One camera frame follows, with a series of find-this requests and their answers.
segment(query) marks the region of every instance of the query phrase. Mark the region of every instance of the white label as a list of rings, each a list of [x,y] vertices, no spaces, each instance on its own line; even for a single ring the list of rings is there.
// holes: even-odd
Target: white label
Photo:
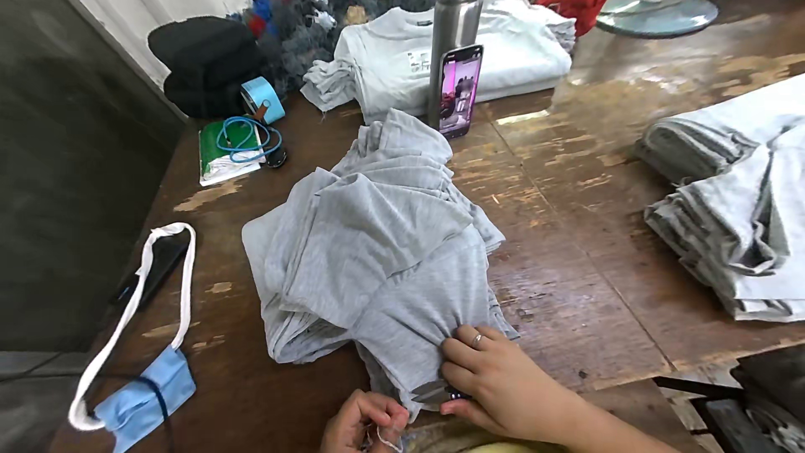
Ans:
[[[429,73],[431,71],[430,49],[408,52],[408,64],[414,74]]]

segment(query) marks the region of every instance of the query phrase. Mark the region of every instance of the silver ring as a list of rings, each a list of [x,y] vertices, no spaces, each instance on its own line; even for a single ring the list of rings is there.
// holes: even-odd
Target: silver ring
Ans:
[[[478,343],[481,341],[482,338],[484,338],[484,335],[481,335],[481,334],[475,335],[475,338],[473,339],[473,342],[469,346],[472,349],[478,349]]]

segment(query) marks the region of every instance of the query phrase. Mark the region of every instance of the blue tape roll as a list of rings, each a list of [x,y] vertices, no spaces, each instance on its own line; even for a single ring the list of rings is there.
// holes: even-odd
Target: blue tape roll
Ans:
[[[268,106],[268,111],[263,117],[266,124],[271,124],[285,116],[285,109],[279,103],[274,87],[264,77],[257,77],[242,84],[241,96],[246,100],[246,105],[249,106],[251,113],[254,113],[260,106]]]

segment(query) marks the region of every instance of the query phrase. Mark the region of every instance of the green notebook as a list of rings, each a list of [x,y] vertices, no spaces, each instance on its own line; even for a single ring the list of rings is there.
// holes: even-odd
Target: green notebook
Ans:
[[[229,152],[220,149],[216,143],[218,134],[221,133],[223,126],[223,121],[216,121],[199,131],[199,182],[201,185],[217,184],[221,181],[253,172],[260,168],[261,162],[266,161],[265,158],[262,158],[244,164],[234,163],[229,158]],[[241,146],[244,148],[258,146],[258,129],[255,125],[247,123],[233,123],[227,126],[226,134],[229,136],[231,143],[226,143],[224,138],[221,137],[221,146],[231,148],[239,144],[249,135],[250,130],[252,131],[251,137]],[[244,151],[239,152],[237,156],[244,159],[257,154],[260,154],[260,151]]]

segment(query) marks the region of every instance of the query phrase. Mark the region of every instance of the blue surgical mask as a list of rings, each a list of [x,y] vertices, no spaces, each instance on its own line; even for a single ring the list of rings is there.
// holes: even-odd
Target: blue surgical mask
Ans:
[[[171,344],[146,368],[139,379],[130,382],[110,395],[95,408],[95,416],[87,413],[84,395],[104,362],[109,358],[115,343],[126,324],[137,311],[148,272],[153,264],[151,246],[156,239],[190,231],[190,245],[184,257],[182,289],[180,294],[179,331]],[[196,391],[196,383],[190,376],[190,367],[179,346],[190,327],[190,280],[193,260],[196,257],[196,232],[187,223],[172,223],[151,231],[142,248],[142,262],[137,271],[139,280],[128,305],[123,310],[118,326],[109,342],[89,363],[78,382],[76,396],[70,405],[68,420],[78,430],[106,428],[116,438],[114,453],[123,453],[162,424],[165,416],[173,414]]]

